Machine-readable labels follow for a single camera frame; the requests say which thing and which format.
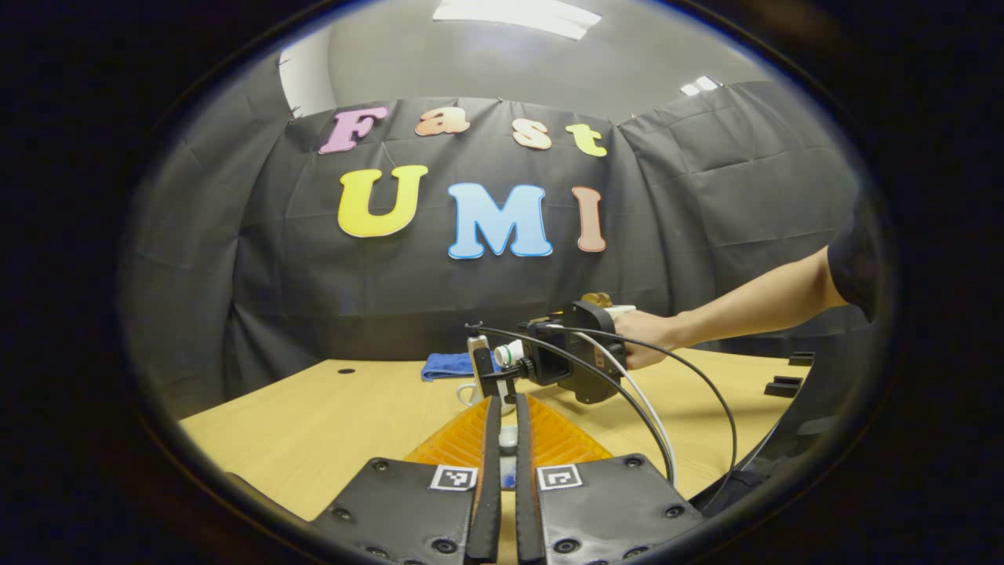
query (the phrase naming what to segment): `cable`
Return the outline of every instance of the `cable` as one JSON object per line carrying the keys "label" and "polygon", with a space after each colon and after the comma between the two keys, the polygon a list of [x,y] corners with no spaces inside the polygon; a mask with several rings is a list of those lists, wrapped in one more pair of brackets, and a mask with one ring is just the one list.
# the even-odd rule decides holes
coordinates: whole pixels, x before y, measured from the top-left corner
{"label": "cable", "polygon": [[[617,381],[615,381],[612,377],[600,371],[599,369],[593,367],[592,365],[589,365],[588,363],[582,361],[578,357],[575,357],[574,355],[568,353],[567,351],[564,351],[559,347],[555,347],[545,341],[541,341],[536,338],[531,338],[524,334],[507,332],[505,330],[499,330],[496,328],[485,328],[484,326],[470,326],[470,325],[468,325],[467,327],[470,329],[478,330],[485,334],[492,334],[496,336],[502,336],[514,340],[523,340],[532,343],[537,347],[546,349],[547,351],[560,355],[561,357],[567,359],[568,361],[571,361],[572,363],[578,365],[579,367],[582,367],[583,369],[592,372],[599,378],[606,381],[607,384],[612,386],[617,392],[620,393],[621,396],[624,397],[624,400],[626,400],[628,403],[631,404],[632,408],[634,408],[635,411],[638,412],[638,415],[641,416],[642,419],[645,421],[645,426],[649,429],[649,432],[652,433],[652,437],[656,439],[656,443],[659,444],[659,451],[663,455],[663,464],[666,466],[667,474],[673,473],[673,464],[671,463],[672,460],[670,459],[670,452],[669,449],[666,447],[666,445],[663,443],[663,438],[659,435],[659,430],[657,430],[655,425],[652,423],[652,419],[650,419],[649,415],[646,414],[645,410],[642,409],[642,405],[638,403],[638,400],[635,400],[635,398],[631,394],[629,394],[626,390],[624,390],[624,387],[620,386],[620,384],[617,383]],[[672,483],[674,480],[673,477],[667,477],[667,479],[670,481],[670,483]]]}
{"label": "cable", "polygon": [[[557,326],[557,325],[548,326],[548,327],[549,328],[561,328],[561,326]],[[589,342],[594,347],[596,347],[596,349],[598,349],[599,351],[601,351],[603,353],[603,356],[606,357],[606,359],[609,360],[609,362],[612,363],[613,366],[616,367],[618,371],[620,371],[620,374],[623,375],[624,378],[628,379],[628,382],[631,383],[632,387],[635,389],[635,392],[637,392],[638,395],[639,395],[639,397],[642,399],[642,402],[644,402],[645,405],[646,405],[646,407],[649,408],[649,414],[652,416],[652,419],[656,420],[656,423],[659,426],[659,432],[663,433],[663,441],[666,442],[666,447],[670,451],[670,465],[673,466],[673,473],[670,474],[670,472],[667,472],[667,475],[669,477],[673,478],[670,481],[670,484],[673,485],[674,487],[676,487],[676,485],[677,485],[677,455],[673,453],[673,443],[670,442],[670,436],[668,434],[666,434],[666,428],[663,427],[663,419],[659,417],[659,414],[656,413],[656,409],[652,407],[652,403],[649,402],[649,397],[646,396],[644,392],[642,392],[642,387],[638,386],[638,383],[635,382],[634,378],[632,378],[631,373],[629,373],[628,370],[624,369],[620,365],[620,362],[617,361],[617,359],[615,357],[613,357],[613,354],[610,353],[605,347],[599,345],[599,342],[597,342],[596,340],[590,338],[589,336],[586,336],[582,332],[573,332],[573,334],[576,335],[576,336],[578,336],[578,337],[580,337],[580,338],[582,338],[583,340]]]}
{"label": "cable", "polygon": [[683,357],[680,357],[679,355],[673,353],[672,351],[663,349],[658,345],[653,345],[651,343],[643,342],[642,340],[636,340],[634,338],[625,338],[619,334],[611,334],[609,332],[601,332],[599,330],[590,330],[588,328],[566,328],[564,326],[558,326],[557,324],[551,324],[551,326],[560,327],[567,332],[581,332],[583,334],[592,334],[594,336],[603,336],[604,338],[612,338],[617,341],[633,343],[636,345],[640,345],[658,351],[668,357],[672,357],[677,361],[683,363],[690,370],[694,371],[695,373],[698,374],[698,376],[704,379],[704,382],[708,383],[708,386],[711,387],[712,392],[714,392],[715,396],[718,397],[718,401],[722,403],[722,407],[725,408],[725,415],[729,417],[729,426],[732,427],[732,464],[729,465],[729,471],[725,473],[725,479],[722,480],[722,484],[719,485],[718,490],[715,491],[715,494],[712,495],[711,499],[708,500],[708,504],[704,505],[704,508],[708,508],[709,506],[711,506],[711,503],[713,503],[715,499],[718,498],[718,495],[722,493],[722,489],[724,489],[726,483],[729,482],[729,478],[732,477],[732,470],[735,469],[736,467],[736,456],[738,455],[739,452],[739,446],[738,446],[739,443],[736,439],[736,418],[732,416],[732,410],[729,409],[729,403],[725,401],[725,398],[722,396],[722,393],[718,391],[718,387],[715,386],[715,383],[711,382],[711,379],[708,378],[708,375],[705,375],[703,372],[701,372],[701,369],[695,367],[693,364],[691,364],[690,361],[687,361]]}

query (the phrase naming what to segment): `blue letter m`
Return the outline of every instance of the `blue letter m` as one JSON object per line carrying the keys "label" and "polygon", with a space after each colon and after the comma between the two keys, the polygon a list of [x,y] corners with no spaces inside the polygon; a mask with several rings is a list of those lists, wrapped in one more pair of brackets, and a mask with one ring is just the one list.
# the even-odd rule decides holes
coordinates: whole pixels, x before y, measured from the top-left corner
{"label": "blue letter m", "polygon": [[457,242],[450,245],[451,257],[476,259],[485,254],[485,246],[478,243],[478,228],[496,255],[505,250],[513,228],[516,229],[516,240],[510,247],[513,254],[529,257],[551,254],[540,213],[544,189],[518,185],[509,193],[501,210],[480,184],[459,183],[448,192],[457,200]]}

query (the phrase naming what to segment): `wooden table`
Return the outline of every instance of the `wooden table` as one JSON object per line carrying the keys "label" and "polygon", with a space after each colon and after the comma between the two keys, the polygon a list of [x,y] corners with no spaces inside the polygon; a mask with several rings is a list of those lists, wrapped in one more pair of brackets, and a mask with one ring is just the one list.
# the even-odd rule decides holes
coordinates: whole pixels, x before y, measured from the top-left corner
{"label": "wooden table", "polygon": [[[739,459],[773,428],[791,400],[763,393],[775,375],[805,377],[786,359],[700,350],[677,353],[705,372],[736,419]],[[223,471],[235,473],[287,510],[313,520],[374,457],[400,460],[466,409],[456,388],[464,379],[424,382],[421,361],[328,360],[275,384],[195,414],[182,428]],[[354,369],[341,374],[340,369]],[[729,467],[731,432],[705,382],[672,359],[632,373],[663,418],[677,458],[676,488],[690,498]],[[518,392],[557,409],[614,456],[645,454],[662,470],[648,429],[619,396],[579,404],[558,386],[528,381]],[[502,426],[516,423],[515,411]],[[516,563],[515,502],[502,494],[499,563]]]}

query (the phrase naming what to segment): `black sleeve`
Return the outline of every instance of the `black sleeve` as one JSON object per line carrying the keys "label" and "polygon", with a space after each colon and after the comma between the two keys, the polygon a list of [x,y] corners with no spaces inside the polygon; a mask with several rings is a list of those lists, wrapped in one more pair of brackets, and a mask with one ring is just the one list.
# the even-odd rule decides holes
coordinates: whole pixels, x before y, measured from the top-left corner
{"label": "black sleeve", "polygon": [[843,300],[861,309],[868,322],[874,316],[877,294],[875,224],[860,194],[850,218],[829,244],[826,258],[833,286]]}

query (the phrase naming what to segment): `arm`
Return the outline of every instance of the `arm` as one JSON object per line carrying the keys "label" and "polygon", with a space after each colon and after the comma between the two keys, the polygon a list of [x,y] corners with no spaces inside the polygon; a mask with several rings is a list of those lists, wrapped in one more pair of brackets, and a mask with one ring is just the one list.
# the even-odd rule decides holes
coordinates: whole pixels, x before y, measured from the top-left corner
{"label": "arm", "polygon": [[[629,312],[616,320],[618,334],[674,350],[711,340],[797,326],[847,303],[833,286],[827,249],[766,272],[697,310],[662,318]],[[628,344],[628,366],[641,368],[663,354]]]}

